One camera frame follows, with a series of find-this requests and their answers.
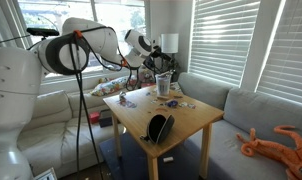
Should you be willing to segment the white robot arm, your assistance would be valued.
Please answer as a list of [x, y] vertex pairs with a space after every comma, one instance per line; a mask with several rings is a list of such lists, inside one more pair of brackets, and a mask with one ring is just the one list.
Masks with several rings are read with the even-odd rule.
[[28, 50], [0, 47], [0, 180], [33, 179], [17, 138], [31, 120], [45, 74], [78, 75], [86, 69], [90, 53], [119, 69], [137, 69], [152, 53], [152, 41], [130, 29], [125, 42], [131, 46], [127, 55], [121, 53], [113, 28], [71, 17], [65, 20], [60, 36]]

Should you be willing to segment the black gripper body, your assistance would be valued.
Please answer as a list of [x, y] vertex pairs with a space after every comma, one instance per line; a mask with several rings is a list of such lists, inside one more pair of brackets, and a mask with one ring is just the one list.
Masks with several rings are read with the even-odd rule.
[[164, 72], [163, 67], [158, 68], [155, 64], [155, 58], [161, 58], [161, 65], [163, 66], [165, 62], [170, 62], [172, 58], [163, 53], [160, 46], [154, 46], [154, 51], [145, 59], [144, 65], [152, 70], [155, 74], [161, 74]]

